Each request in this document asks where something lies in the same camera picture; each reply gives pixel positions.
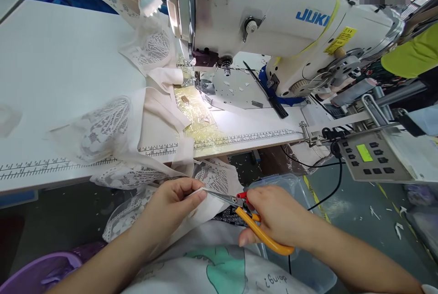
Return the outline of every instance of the orange handle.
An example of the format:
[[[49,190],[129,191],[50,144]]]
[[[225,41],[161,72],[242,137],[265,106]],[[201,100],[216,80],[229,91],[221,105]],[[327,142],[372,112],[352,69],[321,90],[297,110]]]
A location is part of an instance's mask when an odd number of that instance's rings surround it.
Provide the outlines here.
[[[253,219],[255,222],[261,222],[261,217],[260,217],[260,215],[258,215],[258,214],[254,214],[254,213],[252,213],[252,219]]]
[[[295,250],[294,247],[289,247],[289,246],[283,246],[279,243],[277,243],[276,241],[274,241],[272,238],[270,238],[256,223],[255,223],[255,219],[252,219],[248,214],[245,213],[245,211],[243,209],[241,209],[240,207],[238,207],[236,209],[236,214],[238,216],[240,216],[242,218],[243,221],[246,222],[246,224],[248,225],[248,227],[255,233],[255,235],[257,237],[260,238],[260,240],[266,245],[268,246],[271,250],[273,250],[274,252],[280,254],[280,255],[291,255],[293,253],[293,251]]]

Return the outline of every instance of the table ruler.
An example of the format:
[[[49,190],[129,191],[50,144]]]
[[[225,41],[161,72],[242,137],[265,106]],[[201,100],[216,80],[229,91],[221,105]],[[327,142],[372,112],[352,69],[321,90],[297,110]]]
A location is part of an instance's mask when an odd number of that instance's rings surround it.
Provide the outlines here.
[[[203,150],[215,148],[215,147],[234,146],[239,143],[268,140],[275,137],[284,137],[298,133],[300,132],[289,130],[289,129],[280,129],[280,130],[272,130],[272,131],[246,133],[240,135],[222,136],[208,141],[207,140],[195,141],[193,149],[195,152],[202,152]],[[161,145],[140,147],[138,149],[138,152],[144,153],[146,156],[159,157],[159,156],[174,154],[176,152],[177,147],[178,147],[178,142],[173,142],[173,143],[167,143]]]
[[[272,131],[262,131],[245,133],[240,135],[231,135],[218,137],[211,141],[195,141],[194,151],[195,155],[202,155],[202,151],[211,148],[220,148],[225,146],[235,146],[240,143],[254,142],[254,141],[266,141],[273,138],[286,137],[295,135],[299,132],[280,129]],[[138,151],[151,157],[162,157],[175,154],[178,148],[178,142],[170,142],[166,144],[159,144],[147,147],[140,147]],[[0,183],[2,181],[27,178],[47,173],[62,173],[68,172],[78,168],[88,168],[90,176],[93,175],[95,167],[99,167],[106,164],[115,162],[113,157],[106,158],[100,162],[93,163],[91,165],[81,165],[68,160],[65,157],[47,158],[36,161],[23,161],[18,163],[8,163],[0,165]]]

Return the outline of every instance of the scissors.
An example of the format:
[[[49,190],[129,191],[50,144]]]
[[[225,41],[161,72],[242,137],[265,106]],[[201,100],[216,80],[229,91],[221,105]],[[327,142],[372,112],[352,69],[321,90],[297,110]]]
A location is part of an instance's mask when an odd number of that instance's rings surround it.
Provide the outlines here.
[[[230,196],[225,194],[220,194],[215,191],[207,190],[210,194],[215,197],[222,199],[231,206],[236,208],[236,214],[242,218],[243,221],[248,225],[248,227],[260,238],[260,240],[268,246],[274,252],[280,255],[291,255],[295,250],[294,247],[284,246],[277,243],[275,240],[270,238],[257,224],[256,222],[261,222],[261,217],[258,214],[251,213],[247,207],[246,203],[249,203],[246,192],[237,194],[237,196]]]

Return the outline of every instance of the control panel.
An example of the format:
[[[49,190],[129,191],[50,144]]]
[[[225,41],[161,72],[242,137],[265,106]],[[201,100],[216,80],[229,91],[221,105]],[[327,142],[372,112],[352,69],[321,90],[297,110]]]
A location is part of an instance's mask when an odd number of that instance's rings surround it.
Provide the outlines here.
[[[412,180],[381,131],[340,140],[339,148],[355,181]]]

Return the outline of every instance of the yellow warning label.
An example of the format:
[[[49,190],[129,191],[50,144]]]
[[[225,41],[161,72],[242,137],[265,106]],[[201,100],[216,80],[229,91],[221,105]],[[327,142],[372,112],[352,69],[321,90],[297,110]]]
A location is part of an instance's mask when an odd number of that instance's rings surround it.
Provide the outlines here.
[[[358,145],[356,146],[357,150],[359,151],[360,156],[362,157],[364,162],[372,162],[373,157],[371,157],[370,152],[366,148],[365,145]]]
[[[357,29],[345,27],[339,36],[324,50],[324,53],[332,55],[338,48],[347,44],[347,42],[355,35]]]

